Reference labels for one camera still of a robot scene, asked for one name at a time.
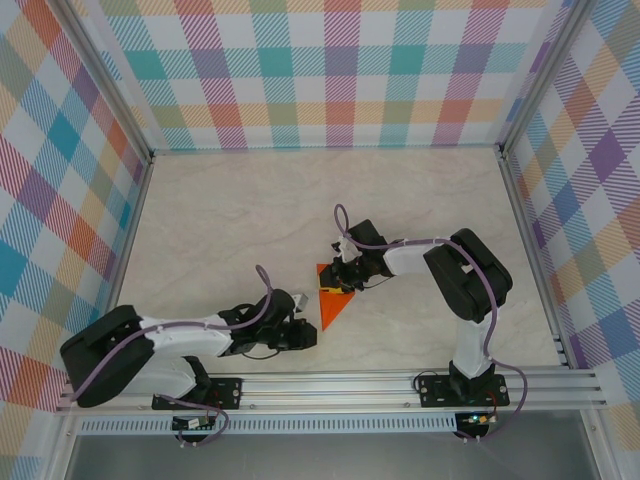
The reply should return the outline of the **short aluminium frame post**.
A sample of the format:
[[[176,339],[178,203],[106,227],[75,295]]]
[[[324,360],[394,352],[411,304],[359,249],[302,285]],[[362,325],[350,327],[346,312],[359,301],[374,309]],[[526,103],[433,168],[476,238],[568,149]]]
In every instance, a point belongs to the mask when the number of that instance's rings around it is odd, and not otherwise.
[[[601,480],[620,480],[613,450],[599,410],[582,410],[582,421]]]
[[[80,422],[75,416],[65,416],[60,421],[44,480],[65,480],[79,427]]]

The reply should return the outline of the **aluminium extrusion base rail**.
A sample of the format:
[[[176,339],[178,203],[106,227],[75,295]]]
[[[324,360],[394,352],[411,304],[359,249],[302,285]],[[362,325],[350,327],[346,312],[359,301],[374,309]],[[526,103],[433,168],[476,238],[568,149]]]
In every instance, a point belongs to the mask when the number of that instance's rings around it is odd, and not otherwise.
[[[443,371],[348,371],[298,373],[214,374],[215,378],[241,378],[239,409],[265,413],[382,413],[421,407],[415,379]],[[524,376],[500,371],[509,392],[505,407],[435,407],[434,411],[586,410],[607,406],[596,374],[590,370],[536,367]]]

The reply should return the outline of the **small black circuit board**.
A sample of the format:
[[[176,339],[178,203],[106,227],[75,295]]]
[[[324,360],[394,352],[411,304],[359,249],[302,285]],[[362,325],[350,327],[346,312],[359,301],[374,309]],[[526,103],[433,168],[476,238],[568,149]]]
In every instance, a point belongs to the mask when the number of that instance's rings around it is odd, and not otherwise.
[[[216,420],[217,417],[211,415],[174,416],[171,422],[171,430],[175,432],[211,431],[216,424]]]

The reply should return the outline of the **aluminium frame floor rail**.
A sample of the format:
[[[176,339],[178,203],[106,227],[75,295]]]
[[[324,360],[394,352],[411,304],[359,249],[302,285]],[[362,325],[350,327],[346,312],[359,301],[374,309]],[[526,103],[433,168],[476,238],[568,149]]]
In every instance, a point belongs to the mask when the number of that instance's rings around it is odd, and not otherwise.
[[[297,153],[297,152],[347,152],[347,151],[409,151],[409,150],[471,150],[488,149],[492,152],[500,152],[500,144],[462,144],[462,145],[395,145],[395,146],[307,146],[307,147],[261,147],[261,148],[233,148],[233,149],[192,149],[192,150],[171,150],[155,149],[152,153],[154,158],[169,156],[204,156],[204,155],[240,155],[253,153]]]
[[[529,269],[533,275],[538,296],[541,300],[547,323],[549,324],[549,329],[558,353],[560,364],[563,367],[574,369],[575,358],[573,356],[571,346],[567,344],[567,338],[561,322],[558,307],[552,295],[550,284],[545,276],[544,265],[538,251],[534,231],[526,216],[524,199],[519,191],[507,155],[502,151],[500,145],[494,146],[494,153],[524,246]]]
[[[143,176],[141,178],[141,184],[139,189],[139,195],[136,199],[134,209],[131,214],[130,222],[126,231],[125,241],[123,243],[123,249],[119,257],[118,263],[114,271],[114,278],[109,290],[109,296],[105,308],[111,310],[118,304],[118,299],[122,291],[122,286],[126,276],[126,270],[131,257],[132,249],[135,242],[136,233],[139,227],[141,215],[144,208],[144,203],[147,197],[149,186],[152,179],[154,170],[155,158],[151,157],[147,162],[143,170]]]

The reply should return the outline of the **grey metal panel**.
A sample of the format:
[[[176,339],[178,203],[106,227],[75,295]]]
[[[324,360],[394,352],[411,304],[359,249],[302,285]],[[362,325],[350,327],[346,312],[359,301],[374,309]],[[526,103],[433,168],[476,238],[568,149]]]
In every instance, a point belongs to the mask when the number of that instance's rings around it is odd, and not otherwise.
[[[581,448],[465,445],[420,434],[83,436],[64,480],[600,480]]]

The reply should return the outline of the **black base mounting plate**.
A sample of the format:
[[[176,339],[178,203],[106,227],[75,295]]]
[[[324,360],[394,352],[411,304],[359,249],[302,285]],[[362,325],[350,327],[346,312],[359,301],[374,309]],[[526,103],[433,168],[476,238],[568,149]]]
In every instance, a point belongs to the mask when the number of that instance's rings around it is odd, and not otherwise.
[[[503,375],[493,375],[479,386],[468,385],[465,379],[426,374],[414,381],[422,408],[435,407],[505,407],[510,405],[509,392]]]
[[[238,410],[241,394],[241,378],[210,377],[207,381],[197,381],[196,386],[179,400],[223,410]]]

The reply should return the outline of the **orange paper sheet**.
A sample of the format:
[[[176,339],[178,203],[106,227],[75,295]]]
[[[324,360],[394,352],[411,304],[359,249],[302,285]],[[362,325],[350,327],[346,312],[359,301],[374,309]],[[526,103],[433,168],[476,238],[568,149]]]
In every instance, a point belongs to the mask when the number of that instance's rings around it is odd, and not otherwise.
[[[320,308],[320,320],[323,331],[326,331],[334,320],[341,314],[348,303],[354,298],[355,293],[347,293],[343,290],[341,292],[324,292],[319,289],[319,270],[327,264],[317,264],[317,278],[318,278],[318,298]]]

